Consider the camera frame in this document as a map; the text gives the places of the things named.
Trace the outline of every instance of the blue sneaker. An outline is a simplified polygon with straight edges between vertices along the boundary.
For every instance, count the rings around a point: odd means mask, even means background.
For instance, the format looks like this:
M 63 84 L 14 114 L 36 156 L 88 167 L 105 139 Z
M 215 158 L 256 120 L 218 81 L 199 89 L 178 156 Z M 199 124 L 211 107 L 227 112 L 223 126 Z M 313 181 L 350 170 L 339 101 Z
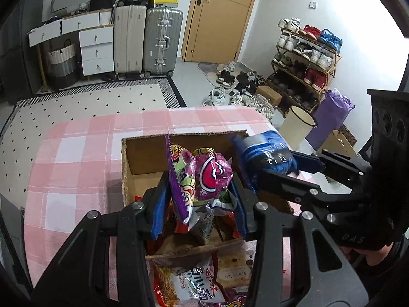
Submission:
M 318 38 L 318 41 L 336 50 L 338 54 L 341 51 L 342 39 L 339 39 L 328 29 L 321 31 L 321 36 Z

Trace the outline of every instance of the open cardboard box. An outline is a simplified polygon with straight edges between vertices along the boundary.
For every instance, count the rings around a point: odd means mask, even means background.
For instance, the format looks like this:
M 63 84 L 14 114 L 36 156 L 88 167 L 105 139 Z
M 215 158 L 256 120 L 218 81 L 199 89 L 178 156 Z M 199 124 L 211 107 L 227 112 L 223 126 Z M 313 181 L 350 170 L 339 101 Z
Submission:
M 233 158 L 233 171 L 239 172 L 231 138 L 240 134 L 247 136 L 246 131 L 207 134 L 177 134 L 170 135 L 171 143 L 179 144 L 189 151 L 199 148 L 214 148 L 228 160 Z M 168 170 L 166 158 L 165 135 L 143 136 L 122 139 L 122 191 L 123 204 L 127 206 L 134 202 L 135 196 L 143 197 L 146 190 L 157 186 L 162 173 Z M 268 195 L 263 193 L 263 201 L 268 201 Z M 283 212 L 291 213 L 291 207 L 286 201 L 275 200 L 276 207 Z M 208 253 L 222 247 L 242 243 L 242 239 L 233 239 L 228 228 L 219 226 L 219 232 L 213 229 L 209 242 L 200 246 L 190 234 L 177 234 L 164 230 L 164 241 L 159 250 L 147 259 L 167 259 L 183 257 L 198 253 Z

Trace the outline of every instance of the small cardboard box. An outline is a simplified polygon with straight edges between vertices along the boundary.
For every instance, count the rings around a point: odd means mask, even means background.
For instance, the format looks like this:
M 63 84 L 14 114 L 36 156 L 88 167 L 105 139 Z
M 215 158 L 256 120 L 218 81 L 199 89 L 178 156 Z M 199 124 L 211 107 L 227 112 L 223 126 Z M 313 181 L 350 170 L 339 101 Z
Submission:
M 331 134 L 328 136 L 324 144 L 321 145 L 317 152 L 321 153 L 322 149 L 326 149 L 329 152 L 333 152 L 335 154 L 343 156 L 348 156 L 351 158 L 358 157 L 352 145 L 348 142 L 344 134 L 342 134 L 338 130 L 333 130 L 331 132 Z M 334 179 L 331 179 L 329 177 L 326 178 L 329 182 L 334 181 Z
M 233 171 L 239 172 L 234 158 L 234 149 L 231 138 L 240 134 L 247 136 L 247 131 L 230 133 L 207 133 L 170 135 L 173 144 L 179 144 L 193 151 L 198 148 L 210 147 L 216 152 L 223 154 L 228 160 L 233 158 Z M 162 173 L 168 170 L 166 158 L 165 135 L 135 137 L 122 139 L 122 192 L 123 204 L 127 206 L 134 201 L 135 196 L 144 196 L 146 190 L 157 186 Z M 276 201 L 273 197 L 269 200 L 268 193 L 263 192 L 263 200 L 271 205 Z M 277 201 L 277 208 L 283 212 L 291 213 L 288 202 Z M 183 256 L 208 253 L 220 248 L 230 247 L 242 243 L 242 239 L 233 239 L 228 229 L 223 230 L 219 225 L 219 231 L 213 229 L 209 242 L 200 246 L 190 234 L 176 234 L 164 232 L 164 241 L 159 250 L 153 255 L 147 255 L 147 259 L 170 259 Z
M 270 104 L 273 106 L 278 106 L 279 103 L 281 102 L 283 96 L 280 95 L 279 93 L 275 92 L 272 88 L 266 86 L 266 85 L 261 85 L 257 87 L 256 94 L 260 94 L 264 96 L 267 100 L 270 100 Z

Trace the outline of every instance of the purple gift bag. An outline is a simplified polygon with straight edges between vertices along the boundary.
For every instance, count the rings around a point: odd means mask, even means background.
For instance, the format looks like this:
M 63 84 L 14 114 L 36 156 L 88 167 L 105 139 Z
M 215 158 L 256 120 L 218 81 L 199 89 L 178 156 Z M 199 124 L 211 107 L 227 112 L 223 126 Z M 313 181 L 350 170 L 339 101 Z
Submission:
M 333 130 L 341 128 L 349 112 L 354 108 L 351 100 L 342 96 L 338 89 L 326 93 L 325 99 L 314 114 L 318 127 L 313 128 L 305 138 L 314 150 L 318 150 Z

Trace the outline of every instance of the blue packaged item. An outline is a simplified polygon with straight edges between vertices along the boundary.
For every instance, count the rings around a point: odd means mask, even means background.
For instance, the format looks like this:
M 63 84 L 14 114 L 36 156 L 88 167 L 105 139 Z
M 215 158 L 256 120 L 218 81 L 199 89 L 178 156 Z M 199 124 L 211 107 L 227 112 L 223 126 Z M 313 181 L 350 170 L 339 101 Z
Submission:
M 233 139 L 239 167 L 243 179 L 254 192 L 258 192 L 257 177 L 259 172 L 274 171 L 282 174 L 298 173 L 297 162 L 288 148 L 287 142 L 276 131 Z

